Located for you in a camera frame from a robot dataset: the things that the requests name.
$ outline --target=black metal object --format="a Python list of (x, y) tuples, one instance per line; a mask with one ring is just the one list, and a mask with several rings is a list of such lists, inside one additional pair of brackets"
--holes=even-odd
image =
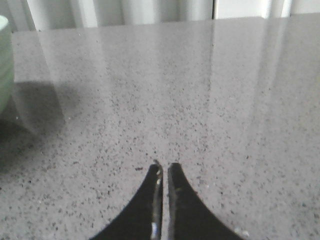
[(170, 240), (241, 240), (202, 203), (179, 163), (171, 164), (168, 183)]
[(160, 240), (162, 201), (163, 170), (157, 162), (129, 204), (91, 240)]

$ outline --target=quartz countertop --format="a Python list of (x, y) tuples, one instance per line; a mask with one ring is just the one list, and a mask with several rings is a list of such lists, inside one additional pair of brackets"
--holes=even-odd
[(320, 238), (320, 14), (16, 32), (0, 239), (89, 239), (181, 163), (249, 240)]

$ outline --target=green bowl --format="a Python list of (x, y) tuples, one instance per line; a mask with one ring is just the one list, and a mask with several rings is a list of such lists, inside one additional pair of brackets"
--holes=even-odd
[(0, 113), (10, 98), (14, 85), (14, 55), (8, 19), (0, 15)]

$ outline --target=gray speckled countertop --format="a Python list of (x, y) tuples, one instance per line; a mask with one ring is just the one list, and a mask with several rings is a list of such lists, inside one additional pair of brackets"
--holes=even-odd
[[(92, 237), (153, 159), (165, 174), (181, 163), (247, 239), (320, 239), (319, 23), (307, 14), (14, 33), (0, 239)], [(162, 239), (168, 215), (165, 197)]]

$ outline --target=white curtain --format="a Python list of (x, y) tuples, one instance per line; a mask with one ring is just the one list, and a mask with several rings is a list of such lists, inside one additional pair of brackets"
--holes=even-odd
[(320, 12), (320, 0), (0, 0), (13, 31)]

